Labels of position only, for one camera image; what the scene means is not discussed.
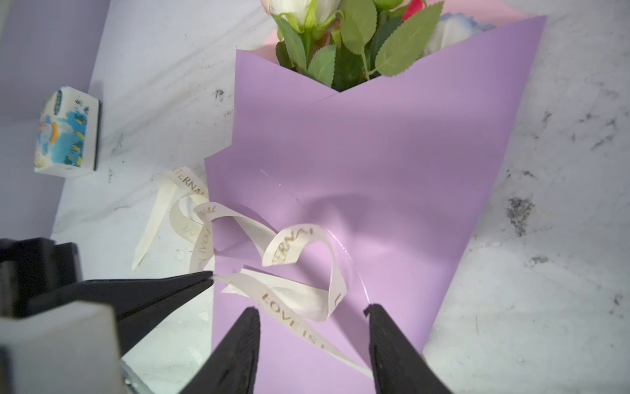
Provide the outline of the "white blue fake flower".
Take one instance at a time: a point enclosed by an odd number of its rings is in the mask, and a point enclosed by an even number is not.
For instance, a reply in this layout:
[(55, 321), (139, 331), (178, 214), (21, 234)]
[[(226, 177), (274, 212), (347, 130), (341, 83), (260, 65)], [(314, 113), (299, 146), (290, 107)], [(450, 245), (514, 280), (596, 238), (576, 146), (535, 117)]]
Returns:
[(446, 13), (441, 16), (423, 54), (434, 54), (441, 49), (493, 29), (495, 25), (478, 23), (473, 17), (465, 16), (463, 13)]

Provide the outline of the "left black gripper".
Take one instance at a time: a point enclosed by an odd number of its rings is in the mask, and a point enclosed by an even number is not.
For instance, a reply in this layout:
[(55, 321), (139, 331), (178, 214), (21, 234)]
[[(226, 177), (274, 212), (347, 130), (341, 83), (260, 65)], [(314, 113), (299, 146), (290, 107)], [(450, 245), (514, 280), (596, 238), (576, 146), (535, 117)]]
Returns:
[(46, 238), (1, 240), (1, 315), (24, 317), (74, 301), (113, 307), (121, 356), (172, 312), (213, 285), (213, 272), (161, 279), (82, 279), (78, 246)]

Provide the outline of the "red pink fake rose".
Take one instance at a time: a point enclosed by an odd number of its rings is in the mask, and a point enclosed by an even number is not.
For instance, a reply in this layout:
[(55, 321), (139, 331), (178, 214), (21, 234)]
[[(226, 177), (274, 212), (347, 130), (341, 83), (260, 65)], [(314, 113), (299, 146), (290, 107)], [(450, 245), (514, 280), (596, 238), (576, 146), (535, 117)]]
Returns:
[(402, 21), (408, 21), (410, 17), (422, 11), (426, 7), (424, 0), (411, 0), (402, 16)]

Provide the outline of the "cream fake rose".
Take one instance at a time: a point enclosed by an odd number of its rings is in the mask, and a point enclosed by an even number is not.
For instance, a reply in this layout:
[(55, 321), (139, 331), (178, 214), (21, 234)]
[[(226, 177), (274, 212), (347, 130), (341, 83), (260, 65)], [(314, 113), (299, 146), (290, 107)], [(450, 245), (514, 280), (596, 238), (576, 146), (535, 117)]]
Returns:
[(340, 0), (262, 0), (265, 12), (282, 16), (299, 31), (328, 26), (336, 16)]

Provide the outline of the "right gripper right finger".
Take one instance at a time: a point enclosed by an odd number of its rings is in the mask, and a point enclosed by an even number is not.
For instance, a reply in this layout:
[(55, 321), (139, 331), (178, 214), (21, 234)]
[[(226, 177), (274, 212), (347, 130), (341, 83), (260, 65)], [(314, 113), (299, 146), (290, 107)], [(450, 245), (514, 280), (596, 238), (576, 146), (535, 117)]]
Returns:
[(381, 305), (364, 310), (369, 319), (369, 355), (377, 393), (451, 394)]

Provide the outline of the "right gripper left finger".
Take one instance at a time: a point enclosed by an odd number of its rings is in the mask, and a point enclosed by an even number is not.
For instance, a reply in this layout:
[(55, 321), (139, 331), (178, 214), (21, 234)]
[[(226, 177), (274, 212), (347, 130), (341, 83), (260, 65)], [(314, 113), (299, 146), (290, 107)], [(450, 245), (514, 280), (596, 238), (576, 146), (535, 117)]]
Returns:
[(259, 311), (249, 307), (180, 393), (252, 393), (259, 361), (260, 336)]

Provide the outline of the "cream ribbon strip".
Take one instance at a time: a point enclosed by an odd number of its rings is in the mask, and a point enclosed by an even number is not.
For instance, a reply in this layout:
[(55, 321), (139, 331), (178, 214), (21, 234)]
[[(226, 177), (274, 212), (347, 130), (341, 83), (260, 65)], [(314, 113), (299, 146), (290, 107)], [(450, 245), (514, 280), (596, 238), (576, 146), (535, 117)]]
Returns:
[(263, 268), (288, 267), (298, 264), (305, 249), (318, 243), (326, 248), (331, 261), (327, 289), (319, 289), (272, 274), (241, 269), (236, 274), (215, 276), (226, 284), (227, 294), (238, 294), (251, 299), (260, 309), (272, 316), (283, 327), (306, 343), (334, 357), (338, 361), (371, 377), (372, 371), (345, 355), (321, 333), (313, 323), (331, 318), (348, 293), (345, 279), (337, 263), (329, 233), (313, 223), (302, 223), (275, 231), (249, 216), (239, 213), (208, 198), (208, 188), (189, 167), (178, 167), (163, 175), (149, 221), (138, 246), (132, 267), (137, 269), (164, 218), (172, 230), (192, 243), (190, 272), (196, 274), (206, 268), (215, 256), (213, 223), (231, 218), (254, 245)]

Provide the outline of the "purple pink wrapping paper sheet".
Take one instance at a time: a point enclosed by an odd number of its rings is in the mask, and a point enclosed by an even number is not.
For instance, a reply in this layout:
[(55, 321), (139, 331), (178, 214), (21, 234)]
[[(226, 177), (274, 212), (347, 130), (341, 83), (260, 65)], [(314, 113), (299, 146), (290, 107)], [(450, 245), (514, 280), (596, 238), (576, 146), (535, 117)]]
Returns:
[(316, 326), (344, 364), (261, 316), (257, 393), (372, 393), (368, 319), (384, 307), (421, 350), (500, 172), (546, 24), (501, 3), (490, 31), (343, 92), (236, 54), (231, 146), (205, 161), (210, 199), (282, 230), (322, 227), (348, 286)]

